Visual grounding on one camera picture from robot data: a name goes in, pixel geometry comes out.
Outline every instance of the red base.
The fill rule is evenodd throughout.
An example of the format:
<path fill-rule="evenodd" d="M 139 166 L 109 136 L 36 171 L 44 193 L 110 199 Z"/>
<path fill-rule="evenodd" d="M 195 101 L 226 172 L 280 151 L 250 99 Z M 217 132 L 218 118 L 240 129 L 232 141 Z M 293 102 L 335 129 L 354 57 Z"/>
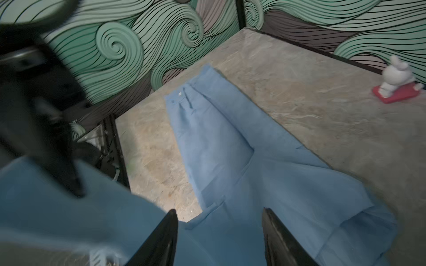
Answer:
<path fill-rule="evenodd" d="M 404 86 L 399 87 L 395 92 L 394 95 L 392 95 L 389 98 L 383 98 L 382 95 L 379 93 L 380 86 L 375 86 L 372 91 L 373 93 L 384 103 L 394 103 L 399 102 L 405 99 L 413 98 L 419 95 L 420 91 L 416 91 L 414 89 L 414 82 L 408 83 Z"/>

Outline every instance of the mural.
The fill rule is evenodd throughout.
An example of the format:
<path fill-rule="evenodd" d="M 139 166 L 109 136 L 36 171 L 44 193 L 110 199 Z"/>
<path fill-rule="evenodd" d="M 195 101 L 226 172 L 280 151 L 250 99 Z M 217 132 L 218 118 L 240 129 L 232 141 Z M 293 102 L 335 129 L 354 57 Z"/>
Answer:
<path fill-rule="evenodd" d="M 247 26 L 383 69 L 392 54 L 426 83 L 426 0 L 245 0 Z"/>
<path fill-rule="evenodd" d="M 64 1 L 1 0 L 0 23 L 41 19 Z M 43 38 L 93 104 L 76 121 L 90 130 L 237 31 L 234 0 L 82 0 L 71 19 Z"/>

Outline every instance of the marble table surface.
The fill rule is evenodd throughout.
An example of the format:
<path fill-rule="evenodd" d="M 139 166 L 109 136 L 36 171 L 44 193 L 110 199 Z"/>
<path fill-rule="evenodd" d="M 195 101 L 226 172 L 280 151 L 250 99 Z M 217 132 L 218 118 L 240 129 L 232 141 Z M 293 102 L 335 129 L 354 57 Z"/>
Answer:
<path fill-rule="evenodd" d="M 383 104 L 381 76 L 243 29 L 116 120 L 133 193 L 180 220 L 201 212 L 163 97 L 210 63 L 333 169 L 370 188 L 396 214 L 392 265 L 426 259 L 426 92 Z"/>

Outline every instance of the figurine's head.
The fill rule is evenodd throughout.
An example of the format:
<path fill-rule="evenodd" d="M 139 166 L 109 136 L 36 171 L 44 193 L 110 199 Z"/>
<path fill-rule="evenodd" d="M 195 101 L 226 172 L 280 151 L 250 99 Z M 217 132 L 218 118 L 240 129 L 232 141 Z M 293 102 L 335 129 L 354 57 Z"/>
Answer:
<path fill-rule="evenodd" d="M 391 65 L 383 70 L 382 75 L 386 83 L 395 86 L 404 85 L 413 77 L 410 66 L 396 55 L 391 56 Z"/>

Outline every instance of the toy rabbit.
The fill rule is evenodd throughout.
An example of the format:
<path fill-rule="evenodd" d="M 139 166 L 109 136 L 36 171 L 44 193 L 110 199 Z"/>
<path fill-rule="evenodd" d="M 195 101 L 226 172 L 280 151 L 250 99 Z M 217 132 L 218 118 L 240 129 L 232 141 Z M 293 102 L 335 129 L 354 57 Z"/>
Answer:
<path fill-rule="evenodd" d="M 408 63 L 402 62 L 396 55 L 391 56 L 391 65 L 383 70 L 382 75 L 384 82 L 380 85 L 378 93 L 383 98 L 391 97 L 399 87 L 416 80 Z M 421 83 L 413 84 L 413 89 L 419 91 L 423 86 Z"/>

